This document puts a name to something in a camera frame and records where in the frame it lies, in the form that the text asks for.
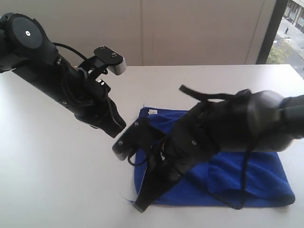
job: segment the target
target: screw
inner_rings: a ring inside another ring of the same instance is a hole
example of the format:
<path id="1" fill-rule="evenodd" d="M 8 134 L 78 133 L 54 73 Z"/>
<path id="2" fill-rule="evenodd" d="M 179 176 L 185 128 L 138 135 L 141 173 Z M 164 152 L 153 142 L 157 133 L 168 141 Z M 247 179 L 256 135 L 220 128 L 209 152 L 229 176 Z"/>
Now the screw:
<path id="1" fill-rule="evenodd" d="M 57 63 L 57 65 L 60 65 L 61 64 L 61 58 L 58 58 L 56 63 Z"/>

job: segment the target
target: sidewalk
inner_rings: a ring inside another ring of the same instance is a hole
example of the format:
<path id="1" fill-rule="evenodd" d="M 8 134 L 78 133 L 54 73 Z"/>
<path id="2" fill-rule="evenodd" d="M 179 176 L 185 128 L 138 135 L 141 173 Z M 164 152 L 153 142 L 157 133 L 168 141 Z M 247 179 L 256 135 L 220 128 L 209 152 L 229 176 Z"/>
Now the sidewalk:
<path id="1" fill-rule="evenodd" d="M 280 27 L 277 34 L 285 38 L 290 47 L 302 58 L 304 59 L 304 34 L 293 26 L 286 19 L 281 20 Z"/>

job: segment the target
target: white label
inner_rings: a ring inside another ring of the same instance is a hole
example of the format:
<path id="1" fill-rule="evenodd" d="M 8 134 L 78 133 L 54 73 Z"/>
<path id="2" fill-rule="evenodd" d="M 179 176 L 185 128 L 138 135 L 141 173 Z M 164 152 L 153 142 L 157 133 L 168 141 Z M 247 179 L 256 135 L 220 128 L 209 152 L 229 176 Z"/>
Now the white label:
<path id="1" fill-rule="evenodd" d="M 148 114 L 155 115 L 155 114 L 157 114 L 157 110 L 149 109 Z"/>

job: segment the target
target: tree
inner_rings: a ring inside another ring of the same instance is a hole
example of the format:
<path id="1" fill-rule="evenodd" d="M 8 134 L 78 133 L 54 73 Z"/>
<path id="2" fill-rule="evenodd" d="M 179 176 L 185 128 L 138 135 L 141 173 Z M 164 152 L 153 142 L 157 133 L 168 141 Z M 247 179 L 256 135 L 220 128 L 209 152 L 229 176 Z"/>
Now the tree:
<path id="1" fill-rule="evenodd" d="M 291 53 L 292 49 L 285 40 L 281 45 L 273 44 L 266 64 L 284 64 Z"/>

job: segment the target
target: blue cloth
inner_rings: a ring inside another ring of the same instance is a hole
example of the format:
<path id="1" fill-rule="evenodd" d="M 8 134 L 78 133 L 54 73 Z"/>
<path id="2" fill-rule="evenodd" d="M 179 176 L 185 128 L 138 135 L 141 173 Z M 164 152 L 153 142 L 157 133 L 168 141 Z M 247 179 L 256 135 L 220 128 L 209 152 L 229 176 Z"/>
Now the blue cloth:
<path id="1" fill-rule="evenodd" d="M 149 110 L 157 110 L 157 114 L 149 115 Z M 148 117 L 155 128 L 168 133 L 174 122 L 186 111 L 164 110 L 145 107 L 139 117 Z M 208 192 L 216 194 L 234 205 L 240 204 L 240 176 L 245 153 L 220 152 L 209 162 L 200 163 L 187 172 L 203 186 L 199 189 L 193 182 L 183 178 L 170 191 L 164 193 L 154 203 L 184 206 L 224 206 L 224 204 Z M 136 153 L 136 163 L 143 161 L 145 152 Z M 139 192 L 145 165 L 135 167 L 134 182 Z M 294 203 L 292 192 L 283 166 L 276 152 L 252 153 L 247 167 L 247 185 L 245 207 L 281 207 Z"/>

